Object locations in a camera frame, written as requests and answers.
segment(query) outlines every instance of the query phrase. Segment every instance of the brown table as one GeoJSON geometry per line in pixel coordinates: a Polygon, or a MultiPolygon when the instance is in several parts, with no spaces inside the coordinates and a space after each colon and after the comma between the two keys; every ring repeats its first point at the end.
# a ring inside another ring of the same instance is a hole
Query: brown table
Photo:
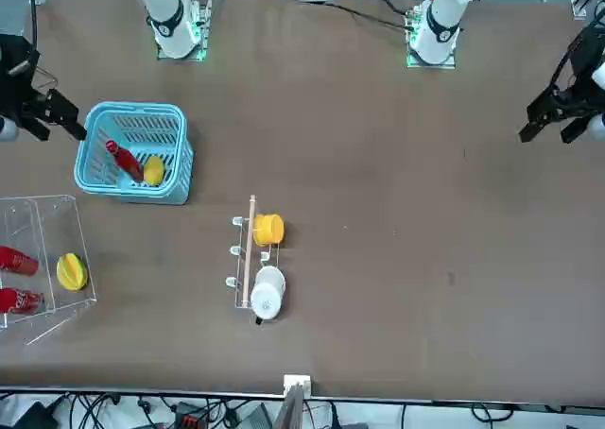
{"type": "Polygon", "coordinates": [[[196,157],[188,203],[161,207],[83,195],[60,129],[0,145],[4,194],[78,196],[99,295],[5,354],[2,383],[278,393],[307,373],[316,395],[605,404],[605,148],[516,137],[579,29],[568,6],[471,5],[456,71],[289,0],[226,0],[201,65],[156,61],[136,0],[39,16],[82,119],[174,103],[196,157]],[[223,281],[252,193],[288,222],[286,308],[262,328],[223,281]]]}

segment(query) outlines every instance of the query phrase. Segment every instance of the lemon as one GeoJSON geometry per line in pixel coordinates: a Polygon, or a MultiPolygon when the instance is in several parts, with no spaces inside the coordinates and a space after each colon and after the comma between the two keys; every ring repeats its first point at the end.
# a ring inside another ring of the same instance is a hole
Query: lemon
{"type": "Polygon", "coordinates": [[[68,252],[57,261],[57,279],[67,290],[76,291],[88,282],[88,272],[79,257],[68,252]]]}
{"type": "Polygon", "coordinates": [[[157,155],[151,155],[143,168],[143,178],[148,185],[158,186],[164,178],[164,163],[157,155]]]}

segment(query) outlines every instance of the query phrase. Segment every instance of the white mug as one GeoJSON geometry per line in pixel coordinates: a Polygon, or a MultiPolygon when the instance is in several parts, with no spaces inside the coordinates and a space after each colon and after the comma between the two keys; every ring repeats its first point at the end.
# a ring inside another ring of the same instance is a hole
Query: white mug
{"type": "Polygon", "coordinates": [[[276,317],[282,308],[284,292],[284,274],[275,266],[264,266],[256,273],[251,293],[252,311],[262,320],[276,317]]]}

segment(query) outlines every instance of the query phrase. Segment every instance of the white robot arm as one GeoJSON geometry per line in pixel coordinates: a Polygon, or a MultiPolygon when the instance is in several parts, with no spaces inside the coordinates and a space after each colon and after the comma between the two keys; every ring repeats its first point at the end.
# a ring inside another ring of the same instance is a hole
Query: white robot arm
{"type": "Polygon", "coordinates": [[[460,30],[460,19],[470,0],[425,0],[418,36],[411,45],[418,57],[439,65],[452,54],[460,30]]]}
{"type": "Polygon", "coordinates": [[[156,43],[172,59],[187,56],[200,37],[193,31],[199,6],[195,0],[143,0],[156,43]]]}

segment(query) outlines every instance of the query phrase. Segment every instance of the yellow cup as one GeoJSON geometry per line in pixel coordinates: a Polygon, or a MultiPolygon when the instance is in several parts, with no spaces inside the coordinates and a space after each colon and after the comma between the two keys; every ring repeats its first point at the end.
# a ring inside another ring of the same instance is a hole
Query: yellow cup
{"type": "Polygon", "coordinates": [[[278,214],[258,214],[254,217],[253,228],[254,243],[259,247],[284,240],[284,221],[278,214]]]}

